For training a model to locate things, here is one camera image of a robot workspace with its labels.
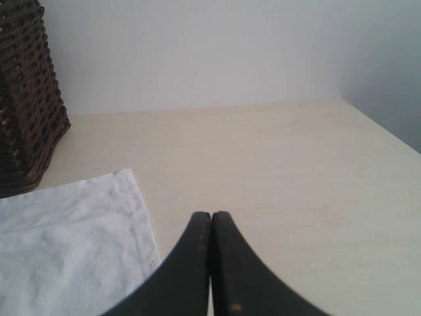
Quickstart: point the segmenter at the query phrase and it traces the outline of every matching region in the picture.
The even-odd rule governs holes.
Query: wicker basket
[[[36,187],[70,128],[43,14],[36,0],[0,0],[0,198]]]

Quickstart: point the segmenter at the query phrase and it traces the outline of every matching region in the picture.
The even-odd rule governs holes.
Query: light wooden table
[[[72,117],[41,188],[132,168],[165,257],[227,210],[264,262],[337,316],[421,313],[421,156],[333,101]]]

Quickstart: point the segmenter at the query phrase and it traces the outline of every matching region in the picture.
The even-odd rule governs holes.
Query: white cloth
[[[159,263],[131,170],[0,199],[0,315],[99,315]]]

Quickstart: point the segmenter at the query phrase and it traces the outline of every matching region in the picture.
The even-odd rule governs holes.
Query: black object
[[[194,213],[161,267],[104,316],[205,316],[209,277],[215,316],[328,316],[264,265],[227,212]]]

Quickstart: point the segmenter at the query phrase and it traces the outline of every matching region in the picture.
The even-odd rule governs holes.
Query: wooden tabletop
[[[72,117],[40,188],[132,168],[165,257],[229,211],[261,259],[337,316],[421,311],[421,156],[343,101]]]

